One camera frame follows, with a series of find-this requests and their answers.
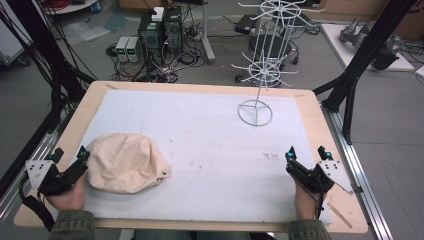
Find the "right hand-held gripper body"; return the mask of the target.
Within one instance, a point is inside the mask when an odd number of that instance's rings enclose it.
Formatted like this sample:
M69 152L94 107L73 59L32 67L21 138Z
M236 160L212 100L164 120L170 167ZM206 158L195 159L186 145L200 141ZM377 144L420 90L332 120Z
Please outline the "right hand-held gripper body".
M340 161L322 160L315 165L314 169L307 169L296 160L288 160L286 170L293 179L312 193L326 193L334 185L338 185L350 195L354 193Z

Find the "white table mat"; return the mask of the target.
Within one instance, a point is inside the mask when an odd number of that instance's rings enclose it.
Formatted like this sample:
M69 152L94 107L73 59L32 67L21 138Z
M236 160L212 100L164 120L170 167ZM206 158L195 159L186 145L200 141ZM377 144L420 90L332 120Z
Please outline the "white table mat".
M268 97L255 127L240 119L243 95L109 90L82 142L109 133L149 136L170 166L159 185L135 194L85 188L86 209L102 219L286 223L294 182L285 154L315 165L293 97Z

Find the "white round table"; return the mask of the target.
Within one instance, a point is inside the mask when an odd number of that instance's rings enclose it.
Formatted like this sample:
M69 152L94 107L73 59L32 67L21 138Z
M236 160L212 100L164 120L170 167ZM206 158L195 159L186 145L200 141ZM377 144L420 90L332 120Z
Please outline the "white round table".
M99 0L46 0L42 9L48 15L67 14L83 9L90 9L94 13L101 10Z

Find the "person's right hand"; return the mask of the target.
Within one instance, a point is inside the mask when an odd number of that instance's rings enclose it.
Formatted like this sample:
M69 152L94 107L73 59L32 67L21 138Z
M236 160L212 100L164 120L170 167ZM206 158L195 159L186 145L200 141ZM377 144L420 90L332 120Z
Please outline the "person's right hand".
M316 220L318 219L320 195L311 193L303 188L302 185L295 184L294 206L296 218L298 220Z

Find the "thin wooden stick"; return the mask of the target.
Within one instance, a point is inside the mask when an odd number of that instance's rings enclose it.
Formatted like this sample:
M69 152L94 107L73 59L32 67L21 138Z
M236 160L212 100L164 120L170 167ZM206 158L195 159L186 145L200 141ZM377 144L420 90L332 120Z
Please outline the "thin wooden stick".
M327 206L331 209L331 211L342 221L349 229L352 229L352 224L347 220L347 218L330 202L327 202Z

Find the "round black wheeled base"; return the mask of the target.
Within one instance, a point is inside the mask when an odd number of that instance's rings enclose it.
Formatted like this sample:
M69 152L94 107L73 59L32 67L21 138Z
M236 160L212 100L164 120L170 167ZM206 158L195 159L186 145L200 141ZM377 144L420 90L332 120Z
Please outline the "round black wheeled base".
M246 67L238 66L246 74L235 76L237 83L246 82L249 85L278 87L287 85L282 80L285 74L285 61L292 54L292 45L289 40L280 36L260 34L249 40L248 51L250 57L244 55L249 61Z

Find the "beige fabric hat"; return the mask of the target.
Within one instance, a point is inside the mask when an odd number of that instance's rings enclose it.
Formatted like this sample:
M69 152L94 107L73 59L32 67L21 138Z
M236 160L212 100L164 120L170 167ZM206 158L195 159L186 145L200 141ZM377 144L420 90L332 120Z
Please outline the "beige fabric hat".
M90 152L87 181L96 189L135 194L159 184L170 173L170 166L158 147L145 135L102 135L86 149Z

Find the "white board platform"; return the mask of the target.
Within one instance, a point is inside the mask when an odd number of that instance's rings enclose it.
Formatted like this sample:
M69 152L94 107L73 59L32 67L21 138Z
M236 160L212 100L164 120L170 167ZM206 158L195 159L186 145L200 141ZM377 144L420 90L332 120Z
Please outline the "white board platform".
M322 24L321 28L338 59L346 67L353 59L357 49L351 43L343 43L339 40L339 34L345 28L345 25ZM414 67L400 53L397 53L396 56L398 59L386 68L386 71L411 72L414 70Z

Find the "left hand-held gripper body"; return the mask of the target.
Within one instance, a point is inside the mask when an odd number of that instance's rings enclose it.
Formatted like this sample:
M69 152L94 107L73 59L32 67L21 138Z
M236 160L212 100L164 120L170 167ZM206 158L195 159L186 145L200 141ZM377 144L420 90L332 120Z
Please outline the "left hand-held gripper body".
M88 169L86 163L76 161L64 172L50 160L29 160L25 166L31 187L45 196L57 196L70 190Z

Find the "person's left hand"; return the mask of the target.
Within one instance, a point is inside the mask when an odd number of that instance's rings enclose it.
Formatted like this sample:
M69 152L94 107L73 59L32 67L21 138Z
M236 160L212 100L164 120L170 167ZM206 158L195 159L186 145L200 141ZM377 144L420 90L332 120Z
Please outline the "person's left hand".
M47 201L59 212L82 210L85 205L84 181L85 176L81 176L70 190L57 196L48 196Z

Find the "grey bench power supply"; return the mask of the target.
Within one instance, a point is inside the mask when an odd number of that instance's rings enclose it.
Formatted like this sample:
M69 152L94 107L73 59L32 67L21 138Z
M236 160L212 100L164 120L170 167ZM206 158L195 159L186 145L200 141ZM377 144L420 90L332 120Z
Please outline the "grey bench power supply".
M127 43L129 41L128 37L120 37L116 46L115 46L115 50L118 56L118 59L120 62L127 62L128 61L128 56L126 53L126 46Z
M129 62L138 62L141 57L141 45L138 37L130 37L127 45L126 52Z

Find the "black flat device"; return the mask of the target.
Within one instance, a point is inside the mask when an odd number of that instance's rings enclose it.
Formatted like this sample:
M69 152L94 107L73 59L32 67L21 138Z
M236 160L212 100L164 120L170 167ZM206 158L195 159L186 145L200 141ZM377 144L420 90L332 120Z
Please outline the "black flat device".
M250 31L256 26L256 21L254 20L254 15L244 15L239 22L235 25L234 30L242 34L250 34Z

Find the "black computer tower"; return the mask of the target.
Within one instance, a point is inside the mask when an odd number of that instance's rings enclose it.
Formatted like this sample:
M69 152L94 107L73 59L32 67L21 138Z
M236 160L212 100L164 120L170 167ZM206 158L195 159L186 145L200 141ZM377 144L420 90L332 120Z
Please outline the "black computer tower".
M183 52L182 8L176 6L166 9L163 22L168 51L181 54Z
M163 23L154 21L154 16L156 16L156 12L153 10L148 10L142 15L138 35L145 59L149 61L150 65L162 65Z

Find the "black metal frame stand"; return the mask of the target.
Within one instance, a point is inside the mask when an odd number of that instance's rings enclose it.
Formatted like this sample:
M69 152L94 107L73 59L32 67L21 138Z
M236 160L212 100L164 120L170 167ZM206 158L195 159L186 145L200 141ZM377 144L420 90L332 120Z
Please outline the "black metal frame stand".
M35 54L32 48L20 37L14 27L13 20L5 11L1 10L3 7L1 3L0 20L33 59L39 72L50 86L52 110L0 179L0 199L11 188L12 182L23 169L24 160L35 150L44 135L52 133L60 125L62 110L67 105L72 106L82 100L86 93L83 83L91 84L96 81L94 76L82 72L66 59L32 0L6 0L6 3L26 30L39 55Z
M330 112L338 112L340 104L346 101L342 136L349 145L352 144L351 125L357 83L380 48L417 1L389 0L345 70L334 80L313 90L315 95L331 90L328 98L322 102L322 106Z

